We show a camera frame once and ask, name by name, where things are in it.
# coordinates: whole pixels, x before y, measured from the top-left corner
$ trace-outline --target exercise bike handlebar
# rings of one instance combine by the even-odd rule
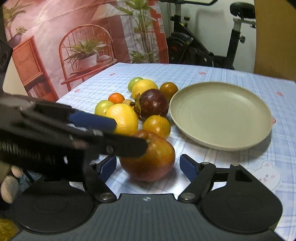
[[[194,1],[184,1],[184,0],[159,0],[160,2],[168,2],[175,4],[195,4],[195,5],[203,5],[203,6],[212,6],[214,3],[218,2],[218,0],[213,0],[209,3],[206,2],[194,2]]]

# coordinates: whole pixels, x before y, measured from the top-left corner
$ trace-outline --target green fruit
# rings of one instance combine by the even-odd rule
[[[133,78],[129,83],[128,83],[128,91],[131,92],[133,89],[133,86],[135,85],[135,83],[137,83],[139,80],[142,80],[143,78],[141,77],[136,77]]]
[[[109,100],[102,100],[100,101],[97,105],[96,108],[94,109],[94,113],[95,115],[105,115],[106,114],[106,110],[110,107],[114,105],[113,102],[109,101]]]

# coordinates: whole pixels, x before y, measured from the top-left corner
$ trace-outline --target blue plaid tablecloth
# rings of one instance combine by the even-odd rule
[[[296,84],[287,80],[203,66],[118,63],[80,84],[58,102],[94,113],[96,104],[114,92],[121,93],[126,99],[132,99],[127,86],[134,77],[151,79],[158,86],[171,81],[179,89],[207,81],[235,84],[263,99],[274,116],[275,124],[272,133],[259,145],[244,151],[224,152],[194,143],[179,131],[168,116],[172,125],[168,141],[176,151],[173,171],[157,182],[138,182],[130,178],[118,162],[116,171],[107,181],[110,189],[117,196],[120,193],[173,193],[177,197],[189,184],[178,165],[181,154],[187,154],[197,162],[214,163],[217,167],[229,167],[231,163],[238,162],[281,200],[283,215],[276,233],[285,240],[293,241],[296,238]]]

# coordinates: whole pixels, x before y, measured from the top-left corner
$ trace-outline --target white flower pot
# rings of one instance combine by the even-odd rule
[[[88,69],[96,65],[96,54],[78,61],[79,69]]]

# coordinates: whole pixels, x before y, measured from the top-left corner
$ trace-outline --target beige plate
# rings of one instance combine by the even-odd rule
[[[236,85],[206,82],[178,91],[170,114],[190,139],[217,150],[248,149],[271,131],[272,115],[252,92]]]

